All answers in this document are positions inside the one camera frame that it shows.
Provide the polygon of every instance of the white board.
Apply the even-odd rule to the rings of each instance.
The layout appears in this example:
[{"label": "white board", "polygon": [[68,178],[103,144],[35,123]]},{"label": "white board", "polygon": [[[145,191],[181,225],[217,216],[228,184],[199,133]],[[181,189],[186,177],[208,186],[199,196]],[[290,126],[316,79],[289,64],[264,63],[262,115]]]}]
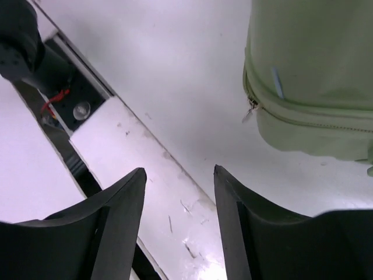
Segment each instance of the white board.
[{"label": "white board", "polygon": [[242,67],[249,0],[47,0],[41,8],[214,199],[214,164],[290,210],[373,206],[367,166],[282,153],[261,139]]},{"label": "white board", "polygon": [[214,203],[119,98],[107,100],[71,143],[103,188],[145,168],[138,244],[162,279],[226,279]]},{"label": "white board", "polygon": [[0,77],[0,221],[44,219],[85,197],[15,88]]}]

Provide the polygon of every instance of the zipper pull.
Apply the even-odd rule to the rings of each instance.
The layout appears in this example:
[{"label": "zipper pull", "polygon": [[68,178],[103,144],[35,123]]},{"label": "zipper pull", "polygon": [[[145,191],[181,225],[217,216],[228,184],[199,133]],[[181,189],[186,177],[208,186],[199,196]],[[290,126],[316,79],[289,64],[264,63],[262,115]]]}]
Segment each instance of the zipper pull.
[{"label": "zipper pull", "polygon": [[245,117],[242,119],[242,123],[245,123],[248,120],[250,120],[251,116],[253,115],[253,112],[256,109],[258,109],[258,107],[260,107],[258,102],[256,102],[254,99],[249,98],[248,101],[249,101],[249,110],[246,113]]}]

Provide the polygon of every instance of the green backpack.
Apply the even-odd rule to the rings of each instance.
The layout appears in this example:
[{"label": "green backpack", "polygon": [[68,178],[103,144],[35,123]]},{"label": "green backpack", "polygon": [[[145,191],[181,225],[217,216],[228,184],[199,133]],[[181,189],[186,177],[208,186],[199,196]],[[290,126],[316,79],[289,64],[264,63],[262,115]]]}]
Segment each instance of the green backpack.
[{"label": "green backpack", "polygon": [[370,0],[252,0],[244,88],[269,145],[373,164],[372,11]]}]

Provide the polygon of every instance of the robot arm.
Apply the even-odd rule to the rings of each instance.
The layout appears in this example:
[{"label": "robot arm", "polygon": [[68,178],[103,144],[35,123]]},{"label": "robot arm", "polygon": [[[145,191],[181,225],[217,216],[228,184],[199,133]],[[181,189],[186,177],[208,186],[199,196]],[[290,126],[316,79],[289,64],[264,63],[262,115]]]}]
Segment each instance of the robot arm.
[{"label": "robot arm", "polygon": [[0,7],[0,74],[55,96],[74,67],[41,41],[36,11],[27,0],[0,0]]}]

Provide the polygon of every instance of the cable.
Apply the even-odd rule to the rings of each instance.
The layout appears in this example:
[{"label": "cable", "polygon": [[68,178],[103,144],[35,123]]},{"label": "cable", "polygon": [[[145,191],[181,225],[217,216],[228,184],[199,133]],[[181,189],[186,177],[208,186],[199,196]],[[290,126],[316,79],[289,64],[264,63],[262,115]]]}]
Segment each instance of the cable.
[{"label": "cable", "polygon": [[54,102],[60,102],[69,93],[70,93],[70,89],[65,89],[65,90],[62,89],[56,96],[50,98],[46,103],[44,103],[44,105],[41,108],[40,114],[43,115],[43,112],[47,110],[52,115],[52,117],[55,118],[55,115],[52,109],[49,107],[49,105]]}]

